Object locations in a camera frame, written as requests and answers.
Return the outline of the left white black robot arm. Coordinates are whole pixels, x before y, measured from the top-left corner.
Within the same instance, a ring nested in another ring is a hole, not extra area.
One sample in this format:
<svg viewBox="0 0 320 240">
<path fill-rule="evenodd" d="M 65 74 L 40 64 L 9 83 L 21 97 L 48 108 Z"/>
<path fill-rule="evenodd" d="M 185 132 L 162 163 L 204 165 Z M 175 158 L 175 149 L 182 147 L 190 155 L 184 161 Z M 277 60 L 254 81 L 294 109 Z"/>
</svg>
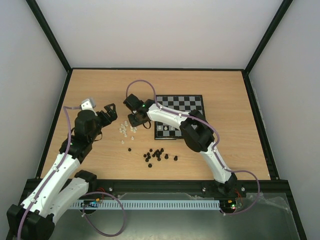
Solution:
<svg viewBox="0 0 320 240">
<path fill-rule="evenodd" d="M 67 122 L 67 138 L 50 170 L 20 205 L 13 204 L 7 210 L 9 231 L 18 240 L 48 240 L 69 207 L 96 189 L 97 176 L 86 170 L 77 172 L 67 183 L 93 149 L 102 129 L 118 117 L 113 103 L 104 106 L 102 111 L 94 108 L 90 99 L 76 107 L 79 112 L 74 125 Z"/>
</svg>

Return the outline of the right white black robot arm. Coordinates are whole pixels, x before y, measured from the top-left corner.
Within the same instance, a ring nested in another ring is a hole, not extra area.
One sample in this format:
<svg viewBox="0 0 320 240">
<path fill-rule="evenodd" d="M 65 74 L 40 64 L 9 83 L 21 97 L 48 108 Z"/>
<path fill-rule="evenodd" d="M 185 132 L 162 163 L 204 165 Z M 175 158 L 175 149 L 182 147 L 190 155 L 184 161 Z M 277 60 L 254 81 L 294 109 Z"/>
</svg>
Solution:
<svg viewBox="0 0 320 240">
<path fill-rule="evenodd" d="M 133 127 L 147 122 L 159 122 L 179 129 L 187 147 L 200 153 L 209 166 L 217 190 L 224 196 L 235 191 L 237 177 L 223 160 L 217 148 L 215 131 L 199 110 L 175 110 L 151 99 L 142 101 L 134 94 L 126 95 L 123 104 L 131 111 L 128 120 Z"/>
</svg>

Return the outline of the black grey chess board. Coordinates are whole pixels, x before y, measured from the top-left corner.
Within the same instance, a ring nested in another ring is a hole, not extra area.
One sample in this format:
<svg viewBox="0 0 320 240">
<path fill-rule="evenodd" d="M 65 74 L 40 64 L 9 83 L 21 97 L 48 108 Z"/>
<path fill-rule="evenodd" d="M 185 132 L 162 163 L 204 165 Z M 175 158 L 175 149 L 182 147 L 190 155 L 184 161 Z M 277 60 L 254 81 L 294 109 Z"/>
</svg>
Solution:
<svg viewBox="0 0 320 240">
<path fill-rule="evenodd" d="M 157 95 L 156 100 L 164 107 L 171 108 L 177 111 L 191 112 L 198 110 L 203 116 L 205 116 L 205 107 L 202 95 Z M 179 128 L 171 130 L 171 125 L 158 122 L 154 123 L 154 139 L 155 140 L 177 140 L 182 139 L 182 133 Z"/>
</svg>

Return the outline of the clear plastic sheet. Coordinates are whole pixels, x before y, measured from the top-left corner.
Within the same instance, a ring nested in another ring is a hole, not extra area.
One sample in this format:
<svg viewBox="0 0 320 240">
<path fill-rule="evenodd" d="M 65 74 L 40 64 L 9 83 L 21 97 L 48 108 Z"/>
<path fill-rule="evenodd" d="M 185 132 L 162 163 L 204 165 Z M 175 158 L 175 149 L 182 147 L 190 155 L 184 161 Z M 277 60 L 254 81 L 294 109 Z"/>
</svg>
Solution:
<svg viewBox="0 0 320 240">
<path fill-rule="evenodd" d="M 285 193 L 247 193 L 243 202 L 245 209 L 251 214 L 264 215 L 269 212 L 292 214 Z"/>
</svg>

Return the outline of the black aluminium frame rail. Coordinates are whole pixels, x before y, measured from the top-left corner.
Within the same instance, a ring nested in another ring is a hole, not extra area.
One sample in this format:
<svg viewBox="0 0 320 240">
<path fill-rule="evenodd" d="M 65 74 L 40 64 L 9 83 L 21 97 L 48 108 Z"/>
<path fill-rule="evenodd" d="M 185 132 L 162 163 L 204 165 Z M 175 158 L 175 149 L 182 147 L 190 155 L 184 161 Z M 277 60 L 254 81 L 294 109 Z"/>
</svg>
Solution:
<svg viewBox="0 0 320 240">
<path fill-rule="evenodd" d="M 28 179 L 22 192 L 22 197 L 27 197 L 40 183 L 41 179 Z M 286 193 L 291 194 L 287 180 L 259 180 L 262 193 Z M 257 193 L 258 185 L 255 180 L 238 180 L 225 194 L 221 193 L 218 184 L 214 180 L 111 180 L 98 179 L 88 192 L 103 189 L 113 195 L 125 193 L 186 193 L 213 198 L 236 196 L 240 193 Z"/>
</svg>

